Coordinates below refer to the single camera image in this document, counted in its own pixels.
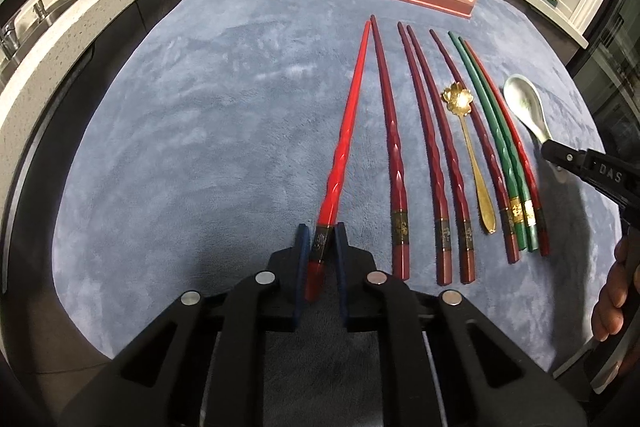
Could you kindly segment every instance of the metal screw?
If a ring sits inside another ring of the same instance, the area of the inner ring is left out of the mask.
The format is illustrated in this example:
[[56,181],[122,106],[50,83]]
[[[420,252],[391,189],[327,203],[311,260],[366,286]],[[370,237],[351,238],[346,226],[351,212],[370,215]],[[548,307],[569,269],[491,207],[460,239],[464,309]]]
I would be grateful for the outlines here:
[[457,306],[462,302],[462,295],[455,290],[447,290],[442,294],[442,300],[445,301],[449,306]]
[[180,296],[180,302],[185,306],[193,306],[200,302],[200,294],[198,292],[185,292]]
[[276,280],[275,274],[269,271],[260,272],[255,276],[255,282],[258,284],[271,284],[274,280]]
[[369,281],[371,284],[384,284],[386,282],[386,273],[369,272],[367,273],[367,281]]

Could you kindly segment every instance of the twisted chopstick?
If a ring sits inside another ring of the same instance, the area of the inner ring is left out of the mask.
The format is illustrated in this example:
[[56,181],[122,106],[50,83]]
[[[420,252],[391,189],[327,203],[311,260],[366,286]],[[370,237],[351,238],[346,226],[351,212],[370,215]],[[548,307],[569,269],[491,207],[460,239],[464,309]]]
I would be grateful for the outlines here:
[[386,67],[385,51],[375,16],[371,16],[373,42],[378,58],[382,105],[385,109],[386,148],[389,154],[389,178],[391,181],[391,235],[392,235],[392,273],[395,277],[406,281],[409,279],[409,219],[404,188],[404,164],[402,163],[400,135],[398,134],[398,118],[394,105],[394,94],[391,90],[389,70]]
[[469,73],[469,76],[471,77],[471,81],[476,88],[476,93],[482,105],[484,116],[486,117],[486,121],[489,124],[489,129],[491,129],[491,133],[494,136],[495,147],[498,151],[498,156],[500,157],[502,173],[504,174],[504,181],[506,182],[507,193],[510,198],[511,215],[513,216],[516,238],[518,240],[518,249],[524,250],[525,248],[527,248],[527,236],[524,227],[524,217],[522,215],[522,204],[520,203],[520,194],[518,193],[518,186],[516,185],[515,175],[513,173],[513,165],[511,164],[511,157],[509,156],[509,152],[507,150],[507,144],[504,140],[504,137],[502,136],[502,131],[500,130],[500,126],[498,125],[498,119],[495,116],[493,107],[489,103],[489,97],[484,92],[484,89],[482,89],[480,79],[478,77],[478,74],[476,73],[476,70],[471,64],[471,60],[462,47],[462,43],[455,39],[453,35],[450,36],[453,40],[453,44],[460,54],[460,58],[462,58],[462,61],[465,64],[465,68]]
[[[502,114],[504,115],[504,119],[507,122],[507,126],[511,131],[511,136],[513,137],[513,141],[515,142],[516,149],[518,150],[518,156],[520,156],[520,161],[522,163],[522,167],[524,168],[524,175],[527,180],[527,185],[529,185],[529,191],[531,193],[531,201],[533,203],[533,212],[535,214],[536,223],[538,225],[538,237],[540,240],[540,254],[543,256],[547,256],[549,255],[549,251],[550,251],[549,237],[546,231],[545,217],[542,212],[542,202],[540,201],[538,184],[536,183],[536,178],[533,175],[533,171],[531,169],[531,163],[529,162],[529,157],[527,156],[527,153],[524,150],[524,146],[522,145],[522,140],[520,139],[518,130],[516,129],[515,124],[513,123],[513,118],[511,118],[511,115],[507,110],[507,105],[504,102],[504,99],[500,91],[498,90],[498,87],[495,85],[494,81],[489,76],[489,73],[487,73],[486,69],[484,68],[484,65],[478,58],[478,55],[476,55],[476,52],[473,50],[471,45],[467,41],[464,41],[464,43],[466,44],[466,48],[469,50],[469,53],[471,53],[471,58],[473,59],[475,64],[478,65],[480,72],[486,79],[486,82],[489,85],[489,88],[493,91],[495,100],[497,100],[498,106],[500,106],[500,110],[502,111]],[[525,201],[525,213],[530,212],[530,210],[527,209],[526,206],[527,206],[527,202]]]
[[488,83],[482,74],[482,71],[479,70],[478,66],[474,63],[473,57],[469,53],[468,49],[462,38],[457,38],[459,44],[461,45],[463,51],[468,57],[469,61],[472,63],[472,67],[478,74],[478,78],[480,80],[479,84],[481,89],[486,93],[489,104],[494,110],[495,116],[498,120],[498,125],[500,126],[500,130],[502,131],[502,136],[504,138],[505,143],[507,144],[507,150],[509,152],[509,157],[511,158],[511,164],[513,165],[513,171],[516,177],[516,183],[518,184],[518,191],[520,192],[520,200],[522,202],[523,209],[523,218],[524,223],[527,227],[527,239],[529,243],[529,251],[535,251],[539,248],[538,243],[538,231],[536,230],[536,214],[533,211],[533,203],[531,201],[531,195],[529,193],[529,187],[527,186],[526,178],[524,175],[524,169],[522,168],[522,163],[520,163],[520,158],[518,156],[518,152],[516,150],[515,143],[513,141],[513,137],[509,132],[509,127],[507,126],[507,122],[504,118],[504,115],[498,108],[498,102],[492,93],[491,89],[489,89]]
[[344,172],[349,159],[349,149],[351,146],[351,136],[353,136],[353,126],[358,110],[358,99],[360,97],[360,85],[362,84],[362,73],[364,62],[367,56],[367,43],[369,42],[369,29],[371,22],[364,25],[360,49],[356,67],[353,71],[353,80],[347,97],[340,135],[334,152],[334,164],[329,178],[326,181],[326,195],[320,206],[318,223],[316,224],[316,235],[313,247],[309,253],[309,261],[306,276],[305,298],[308,301],[315,301],[320,295],[322,284],[324,283],[324,256],[328,249],[328,239],[331,230],[336,223],[338,215],[338,204],[340,203],[340,193],[344,183]]
[[[444,47],[444,44],[440,40],[439,36],[436,34],[436,32],[433,32],[431,35],[436,41],[440,52],[444,56],[447,66],[453,74],[454,80],[462,84],[462,87],[466,89],[465,82],[464,80],[462,80],[462,76],[460,75],[458,68],[453,63],[451,55],[449,55],[449,52]],[[476,128],[476,133],[478,133],[478,137],[482,145],[482,151],[484,152],[484,157],[486,158],[489,165],[491,178],[494,181],[495,195],[498,199],[498,207],[500,208],[500,220],[502,222],[502,231],[504,233],[504,243],[507,251],[507,259],[511,264],[517,263],[517,261],[520,260],[520,252],[518,251],[518,242],[513,226],[513,216],[511,216],[509,196],[504,186],[502,174],[500,173],[500,167],[498,166],[498,162],[495,158],[494,148],[491,147],[491,142],[489,142],[489,137],[486,133],[484,124],[482,123],[482,119],[480,118],[478,111],[476,111],[474,108],[471,111],[471,120],[474,122],[474,127]]]
[[409,32],[409,37],[414,45],[415,54],[418,57],[418,62],[420,62],[422,73],[424,74],[424,78],[427,82],[427,87],[429,88],[429,93],[431,95],[431,102],[433,102],[440,131],[442,132],[445,156],[451,173],[453,202],[456,208],[459,238],[458,244],[460,246],[460,280],[463,284],[469,284],[476,280],[476,256],[474,254],[473,233],[471,229],[471,219],[469,217],[469,208],[466,204],[465,184],[462,179],[462,174],[460,173],[458,154],[456,153],[456,148],[453,144],[453,137],[451,136],[447,115],[444,112],[444,107],[442,107],[442,102],[440,102],[440,93],[438,92],[436,83],[433,80],[433,75],[431,74],[429,65],[427,64],[427,59],[424,57],[420,43],[415,37],[411,26],[407,25],[406,29]]
[[424,92],[418,65],[415,62],[414,52],[411,50],[409,39],[406,36],[402,23],[398,23],[398,32],[402,39],[404,52],[409,63],[409,71],[414,81],[415,98],[420,110],[422,131],[427,145],[427,159],[431,173],[431,188],[433,194],[433,218],[435,221],[436,237],[436,281],[440,286],[446,286],[452,282],[451,267],[451,231],[449,228],[449,206],[444,190],[444,176],[440,168],[440,152],[436,142],[435,127],[431,118],[427,95]]

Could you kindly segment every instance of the chopstick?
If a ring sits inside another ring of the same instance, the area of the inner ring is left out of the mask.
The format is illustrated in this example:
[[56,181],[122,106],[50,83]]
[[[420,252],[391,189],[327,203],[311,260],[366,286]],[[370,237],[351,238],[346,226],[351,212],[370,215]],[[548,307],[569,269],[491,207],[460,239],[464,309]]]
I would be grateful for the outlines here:
[[465,196],[465,184],[460,173],[460,165],[458,162],[458,154],[453,144],[453,137],[451,136],[451,129],[449,128],[449,121],[447,121],[447,115],[440,102],[440,93],[436,87],[433,75],[427,64],[427,59],[422,52],[420,42],[416,38],[411,26],[407,25],[407,31],[409,37],[414,45],[415,54],[418,57],[418,62],[422,68],[422,73],[427,82],[429,93],[431,95],[431,102],[438,119],[440,131],[442,133],[442,139],[444,142],[445,156],[449,165],[449,171],[451,174],[451,182],[453,188],[453,202],[456,209],[456,221],[458,229],[458,244],[460,246],[460,280],[463,284],[472,283],[476,280],[476,256],[474,253],[473,232],[471,228],[471,219],[469,217],[469,208],[466,203]]
[[398,23],[398,32],[400,33],[404,52],[409,63],[411,78],[414,81],[415,97],[418,102],[418,110],[420,111],[420,121],[422,122],[422,131],[424,132],[424,140],[427,147],[427,160],[429,161],[429,170],[431,173],[431,192],[433,195],[433,218],[436,238],[436,281],[440,286],[446,286],[452,282],[451,231],[449,228],[449,206],[444,190],[444,175],[440,167],[440,152],[438,151],[435,127],[433,119],[431,118],[427,95],[422,85],[422,78],[420,77],[414,52],[411,50],[411,45],[409,44],[409,39],[406,36],[402,23]]
[[409,219],[406,189],[404,188],[404,164],[402,163],[398,117],[394,105],[389,70],[386,66],[385,51],[378,29],[376,17],[371,16],[373,42],[378,58],[382,105],[385,110],[386,148],[389,155],[389,179],[391,183],[391,236],[392,236],[392,274],[398,279],[409,279]]
[[457,37],[458,42],[460,43],[462,51],[465,52],[466,56],[471,62],[472,69],[477,73],[477,77],[479,79],[479,89],[484,90],[489,100],[489,104],[494,111],[494,114],[498,121],[498,126],[500,131],[502,132],[502,137],[504,138],[505,143],[507,144],[507,150],[509,152],[509,157],[511,158],[511,164],[513,165],[513,171],[515,174],[516,183],[518,184],[518,191],[520,192],[520,201],[522,202],[522,211],[524,223],[527,228],[527,240],[529,244],[529,251],[535,251],[539,248],[538,243],[538,231],[536,230],[536,215],[533,211],[533,203],[531,201],[531,195],[529,193],[529,187],[527,186],[524,169],[522,168],[522,164],[520,163],[520,158],[518,156],[518,152],[516,151],[516,146],[509,132],[509,127],[507,126],[505,117],[503,113],[498,108],[497,100],[492,93],[491,89],[488,87],[488,83],[482,74],[479,71],[479,68],[474,64],[474,60],[468,52],[466,45],[462,38]]
[[351,147],[351,136],[358,110],[358,99],[360,97],[360,86],[362,84],[362,73],[364,72],[364,62],[367,56],[367,43],[369,42],[369,30],[371,22],[364,25],[360,49],[356,60],[356,67],[353,71],[353,79],[347,97],[338,143],[334,152],[334,164],[326,181],[326,194],[316,224],[316,235],[313,246],[309,253],[307,265],[305,298],[308,301],[315,301],[320,296],[324,283],[324,258],[328,249],[329,237],[336,223],[338,215],[338,205],[340,203],[340,193],[344,183],[344,172],[349,159],[349,149]]
[[[466,89],[466,84],[458,71],[458,68],[453,63],[451,59],[451,55],[444,47],[444,44],[440,40],[439,36],[435,31],[432,31],[431,35],[433,39],[436,41],[436,44],[444,56],[444,59],[453,74],[453,78],[456,82],[462,84],[462,86]],[[484,157],[487,160],[489,165],[489,171],[491,172],[491,178],[494,181],[495,195],[498,200],[498,207],[500,210],[500,220],[502,222],[502,232],[504,234],[504,244],[507,251],[507,260],[510,264],[517,263],[520,260],[520,252],[518,251],[518,242],[515,235],[515,229],[513,226],[513,216],[511,216],[510,204],[509,204],[509,196],[507,194],[507,190],[504,186],[504,181],[502,179],[502,174],[500,173],[500,167],[498,166],[498,162],[495,158],[494,148],[491,147],[491,142],[489,142],[489,137],[486,133],[486,129],[484,124],[482,123],[482,119],[478,111],[473,109],[471,111],[471,120],[474,123],[474,127],[476,128],[476,133],[478,133],[478,137],[480,139],[480,143],[482,146],[482,151],[484,152]]]
[[[531,163],[529,162],[529,157],[524,150],[524,146],[522,144],[522,140],[520,139],[520,134],[518,134],[518,130],[516,129],[515,124],[513,123],[513,118],[509,111],[507,110],[507,105],[498,90],[498,87],[495,85],[492,78],[487,73],[484,65],[478,58],[478,55],[473,50],[468,41],[463,41],[466,44],[466,48],[469,50],[471,54],[472,61],[475,62],[475,65],[478,66],[482,76],[486,79],[486,83],[489,85],[489,88],[494,93],[495,100],[498,102],[498,106],[502,114],[504,115],[504,119],[507,122],[507,126],[511,131],[511,136],[513,137],[513,141],[515,142],[516,149],[518,150],[518,156],[520,157],[520,162],[522,163],[522,167],[524,168],[524,175],[527,181],[527,185],[529,185],[529,191],[531,193],[531,201],[533,204],[533,212],[535,215],[536,223],[538,225],[538,238],[540,240],[540,255],[547,256],[550,253],[549,250],[549,237],[546,231],[546,222],[545,216],[542,212],[542,202],[540,201],[540,192],[538,191],[538,183],[536,182],[536,178],[533,175],[533,170],[531,168]],[[529,209],[526,208],[527,202],[525,201],[525,214],[530,212]]]

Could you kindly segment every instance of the faucet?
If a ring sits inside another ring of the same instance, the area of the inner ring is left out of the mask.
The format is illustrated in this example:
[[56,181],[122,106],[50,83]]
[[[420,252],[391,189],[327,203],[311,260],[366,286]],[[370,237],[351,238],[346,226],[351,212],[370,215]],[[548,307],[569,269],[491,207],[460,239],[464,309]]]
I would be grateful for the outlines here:
[[18,35],[15,33],[15,16],[9,19],[9,22],[2,27],[0,32],[0,47],[6,55],[7,59],[11,59],[20,48]]

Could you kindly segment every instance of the green chopstick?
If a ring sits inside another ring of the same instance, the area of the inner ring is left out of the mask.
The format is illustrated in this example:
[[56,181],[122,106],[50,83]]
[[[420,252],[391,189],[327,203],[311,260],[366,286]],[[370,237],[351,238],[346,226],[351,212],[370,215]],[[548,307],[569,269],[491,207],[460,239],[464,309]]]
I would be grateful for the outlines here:
[[507,125],[507,121],[504,117],[504,114],[500,110],[500,106],[498,105],[498,101],[495,100],[494,92],[491,87],[489,87],[489,83],[487,79],[484,77],[484,74],[480,70],[480,67],[476,63],[475,59],[469,52],[464,43],[463,39],[458,37],[460,44],[464,48],[467,57],[470,59],[471,64],[473,65],[478,77],[480,79],[480,83],[482,84],[482,88],[486,93],[487,97],[489,97],[489,102],[491,106],[494,108],[494,112],[498,118],[498,125],[502,131],[502,135],[507,143],[507,150],[509,151],[509,156],[511,157],[511,164],[513,165],[513,169],[516,175],[516,183],[518,185],[520,191],[520,199],[522,202],[522,209],[524,213],[524,223],[527,227],[527,239],[529,241],[529,251],[537,250],[540,245],[538,244],[538,230],[536,228],[536,216],[533,212],[533,203],[531,201],[531,194],[529,192],[529,185],[527,185],[527,178],[524,175],[524,169],[522,168],[522,162],[520,161],[520,156],[518,155],[518,149],[516,149],[516,144],[513,141],[513,136],[511,136],[511,131],[509,130],[509,126]]
[[471,63],[467,52],[463,48],[462,43],[453,34],[453,32],[449,32],[449,37],[451,37],[451,40],[458,50],[462,61],[465,63],[465,68],[469,73],[469,76],[471,77],[471,81],[476,88],[476,92],[478,93],[480,105],[482,105],[482,110],[484,110],[484,115],[486,117],[487,123],[489,124],[489,129],[491,130],[491,134],[494,136],[495,146],[498,151],[498,157],[500,158],[500,164],[502,165],[504,181],[511,203],[511,208],[509,209],[509,211],[513,216],[513,226],[516,233],[518,248],[520,250],[525,250],[527,248],[527,235],[525,232],[522,202],[520,201],[520,194],[518,192],[518,186],[516,184],[516,178],[513,171],[513,163],[511,162],[511,157],[507,149],[507,143],[505,142],[504,136],[502,135],[500,125],[498,124],[498,119],[495,116],[494,108],[491,106],[489,97],[487,97],[486,92],[484,91],[484,89],[482,89],[480,78],[478,77],[478,74],[476,73],[476,70]]

